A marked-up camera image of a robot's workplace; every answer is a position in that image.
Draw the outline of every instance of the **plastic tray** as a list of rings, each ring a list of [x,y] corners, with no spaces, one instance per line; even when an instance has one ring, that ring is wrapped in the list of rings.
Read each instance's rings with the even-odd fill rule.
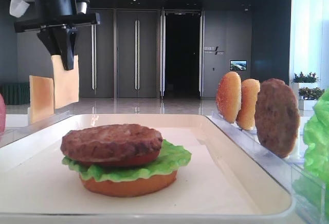
[[[7,134],[0,149],[0,223],[303,223],[290,193],[291,167],[212,120],[217,126],[199,115],[77,115]],[[134,199],[105,197],[85,190],[60,163],[60,140],[69,130],[120,123],[155,127],[192,152],[172,186]],[[11,136],[22,138],[10,143]]]

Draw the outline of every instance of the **potted plant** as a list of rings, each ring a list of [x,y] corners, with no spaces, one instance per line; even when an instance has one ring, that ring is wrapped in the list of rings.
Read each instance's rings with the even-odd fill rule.
[[[298,101],[300,110],[313,110],[313,107],[317,103],[318,99],[323,95],[324,89],[316,88],[300,88]]]
[[[315,72],[310,72],[307,75],[304,75],[303,72],[300,72],[299,75],[295,73],[293,79],[293,91],[298,100],[300,100],[299,89],[301,88],[316,88],[318,87],[319,78]]]

